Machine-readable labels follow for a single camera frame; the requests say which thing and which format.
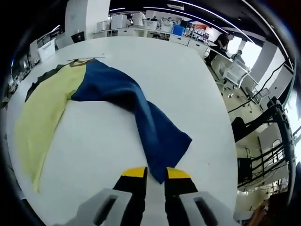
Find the person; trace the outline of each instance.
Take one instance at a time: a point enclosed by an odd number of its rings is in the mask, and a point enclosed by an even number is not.
[[[154,16],[150,21],[158,21],[158,19]]]
[[[269,210],[269,200],[264,200],[263,203],[254,211],[247,226],[258,226]]]
[[[173,25],[173,22],[172,22],[172,20],[171,20],[171,17],[169,17],[169,18],[167,19],[167,24]]]
[[[232,34],[221,34],[218,36],[218,38],[215,40],[214,44],[217,45],[214,49],[216,50],[223,50],[227,51],[228,43],[230,40],[233,40],[234,36]],[[209,55],[204,59],[206,64],[211,66],[211,62],[216,57],[216,52],[210,51]]]
[[[233,55],[231,56],[231,59],[232,59],[232,60],[239,60],[240,62],[242,62],[243,64],[245,64],[243,58],[241,58],[241,55],[242,55],[242,54],[243,54],[243,52],[242,52],[241,50],[239,50],[239,51],[237,51],[236,54],[233,54]]]
[[[133,26],[143,26],[143,20],[145,20],[145,15],[142,12],[138,12],[133,14],[132,20],[133,20]]]
[[[129,18],[127,18],[127,20],[126,20],[126,26],[127,26],[127,27],[130,27],[131,25],[132,25],[132,18],[129,17]]]

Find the white box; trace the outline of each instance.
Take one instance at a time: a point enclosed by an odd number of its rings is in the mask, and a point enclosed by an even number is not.
[[[51,57],[55,53],[55,39],[52,39],[39,48],[38,52],[42,62]]]
[[[98,22],[96,26],[97,26],[96,32],[108,30],[109,29],[109,21],[105,20],[105,21]]]
[[[126,27],[127,16],[126,15],[115,15],[112,16],[111,29],[119,29]]]
[[[171,33],[171,31],[173,30],[173,27],[174,26],[171,25],[171,24],[164,24],[164,23],[162,23],[161,24],[161,31]]]
[[[157,28],[157,24],[157,21],[145,20],[143,26],[147,30],[155,30]]]

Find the window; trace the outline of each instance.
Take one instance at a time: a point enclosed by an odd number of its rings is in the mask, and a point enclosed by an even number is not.
[[[231,53],[231,54],[237,53],[240,43],[241,43],[241,38],[239,38],[239,37],[234,37],[233,40],[229,41],[229,44],[228,44],[229,53]]]
[[[111,23],[112,16],[108,16],[108,22]]]
[[[251,68],[254,66],[260,52],[261,52],[262,47],[257,46],[256,44],[248,41],[244,47],[243,54],[241,57],[246,63],[246,66]]]
[[[301,118],[298,113],[298,102],[299,97],[297,91],[293,89],[289,96],[287,105],[285,106],[286,115],[293,133],[301,126]],[[297,162],[299,162],[301,161],[301,130],[299,130],[295,136],[297,137],[297,140],[295,141],[295,156],[297,158]]]

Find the ceiling light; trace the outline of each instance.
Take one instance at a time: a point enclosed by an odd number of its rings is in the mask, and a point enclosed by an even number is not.
[[[115,9],[110,9],[110,12],[111,12],[111,11],[116,11],[116,10],[122,10],[122,9],[126,9],[126,8],[115,8]]]
[[[199,9],[202,9],[202,10],[208,12],[208,13],[211,13],[211,14],[217,16],[218,18],[222,19],[223,21],[227,22],[228,24],[232,25],[233,27],[235,27],[240,33],[242,33],[242,34],[243,34],[244,36],[246,36],[252,43],[254,43],[253,40],[250,39],[249,36],[247,36],[242,30],[240,30],[238,27],[236,27],[234,24],[232,24],[230,21],[226,20],[225,18],[221,17],[220,15],[218,15],[218,14],[216,14],[216,13],[214,13],[214,12],[211,12],[211,11],[208,10],[208,9],[205,9],[205,8],[203,8],[203,7],[200,7],[200,6],[197,6],[197,5],[194,5],[194,4],[185,2],[185,1],[179,1],[179,0],[170,0],[170,1],[176,1],[176,2],[180,2],[180,3],[183,3],[183,4],[190,5],[190,6],[194,6],[194,7],[197,7],[197,8],[199,8]]]
[[[212,26],[217,27],[218,29],[220,29],[220,30],[222,30],[223,32],[225,32],[226,34],[228,34],[227,31],[225,31],[224,29],[220,28],[219,26],[216,26],[215,24],[213,24],[213,23],[211,23],[211,22],[209,22],[209,21],[206,21],[206,20],[204,20],[204,19],[202,19],[202,18],[199,18],[199,17],[197,17],[197,16],[194,16],[194,15],[191,15],[191,14],[188,14],[188,13],[184,13],[184,12],[181,12],[181,11],[177,11],[177,10],[173,10],[173,9],[168,9],[168,8],[147,7],[147,6],[145,6],[145,7],[143,7],[143,8],[162,9],[162,10],[169,10],[169,11],[173,11],[173,12],[177,12],[177,13],[182,13],[182,14],[185,14],[185,15],[188,15],[188,16],[191,16],[191,17],[194,17],[194,18],[197,18],[197,19],[199,19],[199,20],[205,21],[206,23],[211,24]]]
[[[54,29],[52,29],[52,31],[51,32],[54,32],[57,28],[59,28],[60,27],[60,25],[58,25],[58,26],[56,26]]]

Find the floor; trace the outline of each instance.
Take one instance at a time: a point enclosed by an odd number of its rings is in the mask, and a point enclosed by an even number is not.
[[[215,81],[222,81],[222,78],[219,78],[210,67],[208,67],[208,69],[211,72]],[[220,91],[222,91],[222,85],[218,85],[218,87]],[[228,96],[232,93],[234,93],[234,95],[232,96],[232,98],[229,98]],[[238,107],[239,105],[247,101],[243,91],[240,89],[226,89],[222,97],[228,111],[234,109],[235,107]],[[262,114],[262,110],[258,105],[256,105],[253,102],[251,102],[250,105],[252,111],[250,106],[246,106],[229,113],[230,120],[233,121],[236,117],[241,117],[244,119],[245,122],[248,122],[252,121],[253,119],[257,118],[259,115]],[[261,154],[260,144],[258,141],[258,133],[264,130],[265,128],[266,126],[259,127],[249,136],[236,143],[238,158],[245,158],[248,156],[256,157]],[[260,162],[261,160],[256,161],[255,163],[253,163],[253,165],[256,166]],[[259,187],[256,191],[242,192],[238,190],[235,211],[250,211],[256,209],[264,199],[267,199],[269,197],[269,189],[270,187]]]

